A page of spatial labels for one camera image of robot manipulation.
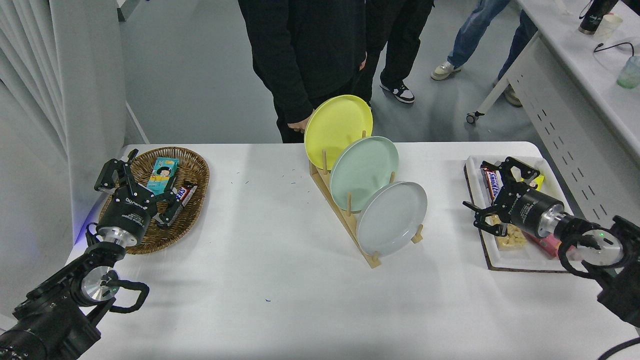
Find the green cup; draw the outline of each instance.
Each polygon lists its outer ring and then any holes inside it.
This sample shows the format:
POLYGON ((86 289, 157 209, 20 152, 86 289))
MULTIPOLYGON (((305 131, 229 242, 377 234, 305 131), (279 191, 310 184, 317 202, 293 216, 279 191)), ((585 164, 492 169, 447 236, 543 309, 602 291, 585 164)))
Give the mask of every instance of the green cup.
POLYGON ((640 85, 640 56, 631 56, 627 60, 616 82, 627 89, 633 89, 640 85))

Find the hand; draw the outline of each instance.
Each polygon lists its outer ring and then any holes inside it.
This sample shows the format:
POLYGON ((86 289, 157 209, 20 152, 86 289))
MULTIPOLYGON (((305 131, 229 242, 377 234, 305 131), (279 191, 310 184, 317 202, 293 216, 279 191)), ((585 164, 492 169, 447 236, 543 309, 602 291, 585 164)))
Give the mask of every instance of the hand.
POLYGON ((362 71, 362 69, 364 69, 364 65, 367 64, 367 52, 364 52, 364 60, 362 60, 362 63, 360 63, 360 68, 359 71, 362 71))
POLYGON ((311 119, 311 116, 313 116, 314 112, 316 112, 316 109, 314 109, 311 113, 311 115, 309 115, 308 118, 306 118, 305 120, 302 120, 301 122, 295 122, 293 124, 287 124, 291 129, 293 129, 293 131, 297 131, 299 133, 305 133, 305 130, 307 128, 307 123, 309 123, 309 119, 311 119))

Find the food tray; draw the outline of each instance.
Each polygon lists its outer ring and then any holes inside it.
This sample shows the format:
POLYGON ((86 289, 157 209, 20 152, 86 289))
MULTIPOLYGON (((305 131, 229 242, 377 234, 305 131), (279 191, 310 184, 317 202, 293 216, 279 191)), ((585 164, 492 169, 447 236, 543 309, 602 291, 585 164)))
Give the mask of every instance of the food tray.
MULTIPOLYGON (((465 162, 465 176, 471 201, 478 208, 487 208, 489 198, 484 185, 480 164, 483 161, 496 163, 504 161, 505 156, 469 156, 465 162)), ((551 170, 551 167, 543 158, 517 157, 527 165, 537 168, 545 176, 540 192, 554 197, 564 203, 564 210, 572 214, 572 211, 564 197, 560 184, 551 170)), ((484 250, 487 267, 490 270, 521 271, 521 272, 566 272, 557 258, 551 258, 537 244, 530 241, 521 249, 498 250, 495 237, 484 231, 480 231, 480 238, 484 250)), ((570 261, 576 269, 584 269, 580 261, 570 261)))

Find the yellow plate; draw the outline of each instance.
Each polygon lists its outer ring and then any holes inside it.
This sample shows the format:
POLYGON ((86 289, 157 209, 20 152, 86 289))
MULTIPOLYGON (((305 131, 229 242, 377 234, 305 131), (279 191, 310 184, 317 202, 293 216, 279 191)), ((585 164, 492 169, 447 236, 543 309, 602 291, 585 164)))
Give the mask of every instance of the yellow plate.
POLYGON ((324 168, 322 150, 326 149, 327 170, 333 168, 342 151, 362 138, 371 136, 373 116, 367 103, 354 95, 340 95, 318 106, 305 130, 305 150, 309 161, 324 168))

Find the caster wheel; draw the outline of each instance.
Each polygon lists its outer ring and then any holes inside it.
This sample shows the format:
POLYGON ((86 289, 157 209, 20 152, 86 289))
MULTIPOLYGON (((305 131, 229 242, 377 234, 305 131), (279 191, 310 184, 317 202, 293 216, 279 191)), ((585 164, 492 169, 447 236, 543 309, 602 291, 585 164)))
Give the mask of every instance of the caster wheel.
POLYGON ((469 124, 473 124, 473 123, 475 123, 477 119, 478 119, 478 117, 477 117, 476 115, 474 115, 474 114, 472 114, 472 113, 468 113, 468 114, 467 114, 467 122, 468 122, 469 124))

